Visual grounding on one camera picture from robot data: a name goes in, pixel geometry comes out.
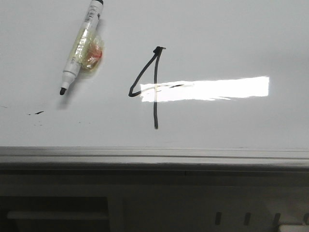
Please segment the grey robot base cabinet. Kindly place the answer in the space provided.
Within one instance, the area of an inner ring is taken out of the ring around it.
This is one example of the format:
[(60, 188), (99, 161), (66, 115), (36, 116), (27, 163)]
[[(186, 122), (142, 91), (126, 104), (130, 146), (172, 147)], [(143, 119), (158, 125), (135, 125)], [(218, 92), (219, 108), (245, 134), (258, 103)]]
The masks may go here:
[(3, 232), (295, 232), (308, 171), (1, 171)]

